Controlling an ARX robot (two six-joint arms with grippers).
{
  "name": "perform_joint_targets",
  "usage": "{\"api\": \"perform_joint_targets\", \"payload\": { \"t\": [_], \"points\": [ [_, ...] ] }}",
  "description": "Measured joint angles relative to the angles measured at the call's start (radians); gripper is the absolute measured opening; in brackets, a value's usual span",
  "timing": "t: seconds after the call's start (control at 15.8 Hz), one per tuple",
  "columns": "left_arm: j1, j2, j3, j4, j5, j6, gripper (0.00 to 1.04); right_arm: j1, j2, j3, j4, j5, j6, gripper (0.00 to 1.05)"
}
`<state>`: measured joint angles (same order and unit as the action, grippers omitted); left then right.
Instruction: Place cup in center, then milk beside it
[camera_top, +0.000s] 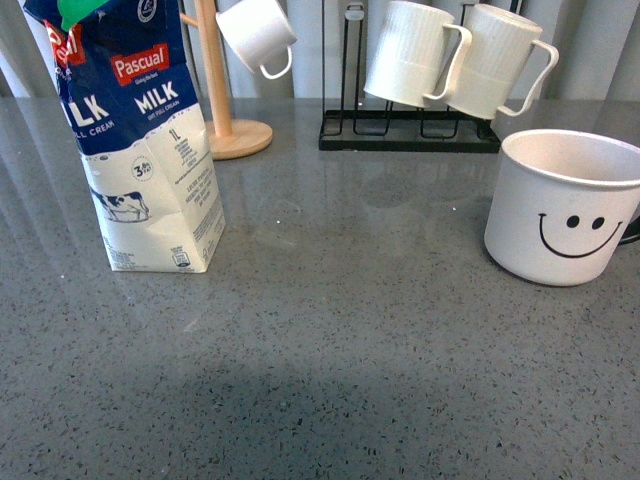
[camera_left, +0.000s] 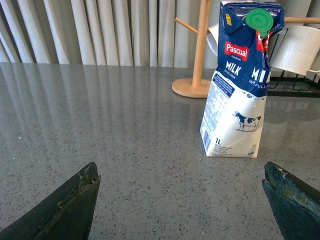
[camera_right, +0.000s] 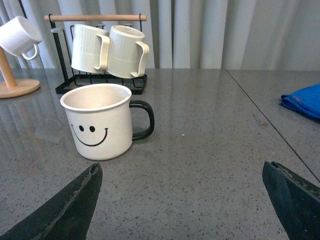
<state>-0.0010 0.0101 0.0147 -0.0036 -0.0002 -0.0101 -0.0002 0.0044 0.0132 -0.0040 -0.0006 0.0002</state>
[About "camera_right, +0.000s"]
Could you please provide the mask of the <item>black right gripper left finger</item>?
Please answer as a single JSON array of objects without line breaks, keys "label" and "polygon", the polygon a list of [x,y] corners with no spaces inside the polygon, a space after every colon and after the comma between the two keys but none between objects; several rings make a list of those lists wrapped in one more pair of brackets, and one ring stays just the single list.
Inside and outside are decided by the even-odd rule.
[{"label": "black right gripper left finger", "polygon": [[102,167],[99,163],[94,163],[0,238],[2,240],[85,240],[97,204],[102,179]]}]

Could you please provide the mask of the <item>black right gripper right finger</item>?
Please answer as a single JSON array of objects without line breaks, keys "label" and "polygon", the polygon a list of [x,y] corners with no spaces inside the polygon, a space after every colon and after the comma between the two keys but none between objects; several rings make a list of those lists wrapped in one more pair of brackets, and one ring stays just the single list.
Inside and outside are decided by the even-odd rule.
[{"label": "black right gripper right finger", "polygon": [[320,188],[278,162],[266,161],[262,180],[290,240],[320,238]]}]

